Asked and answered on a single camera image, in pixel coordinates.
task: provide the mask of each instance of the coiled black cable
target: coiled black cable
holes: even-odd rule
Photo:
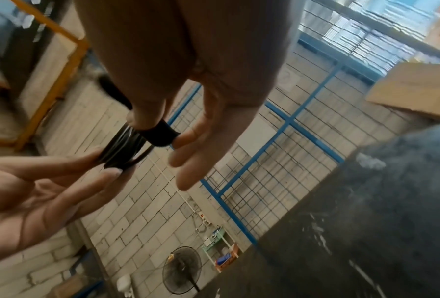
[[[107,75],[100,76],[98,83],[110,97],[132,109],[131,102]],[[136,130],[125,123],[99,155],[99,162],[104,163],[104,168],[128,169],[147,157],[154,147],[169,146],[178,135],[164,120],[145,131]],[[135,157],[147,141],[151,145]]]

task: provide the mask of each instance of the fan grille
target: fan grille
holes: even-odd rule
[[[200,277],[202,262],[200,255],[191,247],[174,250],[174,258],[166,260],[162,270],[163,283],[173,294],[184,294],[194,287]]]

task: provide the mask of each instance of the table surface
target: table surface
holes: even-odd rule
[[[358,149],[197,298],[440,297],[440,126]]]

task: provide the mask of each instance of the person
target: person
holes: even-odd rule
[[[304,0],[74,0],[86,37],[132,102],[127,122],[154,127],[187,79],[204,87],[204,113],[173,143],[176,184],[188,190],[246,130],[298,39]],[[82,157],[0,158],[0,260],[35,245],[111,199],[133,175]]]

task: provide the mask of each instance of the wire mesh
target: wire mesh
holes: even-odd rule
[[[357,147],[431,124],[373,105],[365,95],[375,83],[369,74],[379,78],[404,60],[440,59],[314,2],[306,6],[300,30],[307,38],[287,57],[259,111],[276,132],[272,142],[254,156],[236,143],[227,161],[203,180],[219,214],[250,240],[267,232]],[[283,72],[287,83],[280,80]],[[200,89],[179,114],[176,130],[185,131],[202,115],[202,95]]]

